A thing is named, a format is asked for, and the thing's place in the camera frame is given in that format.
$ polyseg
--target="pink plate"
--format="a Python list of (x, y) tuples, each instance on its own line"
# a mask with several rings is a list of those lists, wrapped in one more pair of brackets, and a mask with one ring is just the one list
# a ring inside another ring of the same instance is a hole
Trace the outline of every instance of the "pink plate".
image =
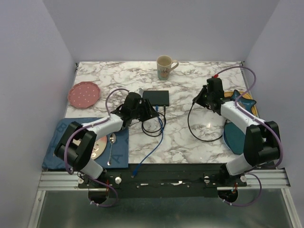
[(68, 92), (67, 99), (75, 108), (93, 106), (100, 97), (100, 89), (93, 82), (81, 82), (73, 86)]

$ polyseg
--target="gray floor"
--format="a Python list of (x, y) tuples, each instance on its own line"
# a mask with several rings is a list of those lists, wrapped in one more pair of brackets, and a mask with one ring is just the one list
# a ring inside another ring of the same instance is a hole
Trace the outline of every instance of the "gray floor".
[[(242, 190), (237, 202), (251, 201), (257, 190)], [(103, 209), (90, 205), (85, 191), (47, 192), (39, 228), (290, 228), (280, 190), (263, 190), (246, 208), (219, 198), (122, 199)]]

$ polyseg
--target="blue cable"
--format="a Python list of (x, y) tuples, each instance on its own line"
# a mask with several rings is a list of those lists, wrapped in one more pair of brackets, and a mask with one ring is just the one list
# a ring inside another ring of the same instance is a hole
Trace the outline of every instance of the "blue cable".
[(158, 118), (158, 122), (160, 123), (160, 125), (161, 125), (161, 140), (160, 140), (160, 142), (158, 143), (158, 145), (147, 155), (147, 156), (145, 156), (145, 158), (136, 166), (136, 168), (135, 168), (135, 170), (133, 171), (133, 173), (132, 173), (132, 178), (133, 177), (135, 177), (136, 175), (137, 175), (137, 172), (138, 172), (138, 169), (139, 169), (139, 167), (142, 165), (142, 163), (143, 163), (143, 161), (144, 160), (146, 160), (146, 158), (147, 157), (149, 157), (158, 147), (159, 147), (159, 145), (162, 143), (162, 139), (163, 139), (163, 127), (162, 127), (162, 121), (161, 121), (161, 119), (159, 118), (159, 117), (157, 117)]

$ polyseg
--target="marble countertop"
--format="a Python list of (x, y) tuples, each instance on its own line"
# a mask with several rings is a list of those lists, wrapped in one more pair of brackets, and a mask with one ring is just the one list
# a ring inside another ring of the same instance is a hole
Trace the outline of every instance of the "marble countertop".
[[(126, 88), (135, 91), (169, 90), (170, 106), (166, 108), (167, 125), (164, 139), (159, 148), (144, 163), (225, 163), (237, 155), (224, 144), (223, 139), (215, 142), (200, 142), (189, 132), (187, 115), (192, 99), (200, 92), (207, 78), (238, 62), (180, 62), (171, 72), (169, 80), (157, 78), (156, 62), (80, 62), (74, 84), (92, 81), (101, 89), (101, 98), (88, 109), (76, 109), (68, 105), (66, 118), (104, 117), (105, 99), (110, 91)], [(245, 89), (240, 69), (220, 74), (226, 91)], [(117, 92), (109, 99), (110, 110), (123, 103), (126, 92)], [(190, 116), (192, 131), (201, 139), (214, 139), (223, 131), (224, 118), (212, 111), (194, 105)], [(156, 119), (145, 123), (145, 128), (159, 128)], [(129, 128), (129, 163), (139, 163), (158, 144), (161, 136), (149, 137), (142, 132), (141, 123)]]

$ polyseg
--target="spoon handle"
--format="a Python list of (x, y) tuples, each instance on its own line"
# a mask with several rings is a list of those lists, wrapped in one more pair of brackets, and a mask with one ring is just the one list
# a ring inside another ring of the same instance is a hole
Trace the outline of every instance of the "spoon handle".
[(110, 157), (109, 157), (109, 160), (108, 160), (108, 165), (111, 165), (112, 145), (113, 145), (113, 143), (111, 143), (111, 148), (110, 148)]

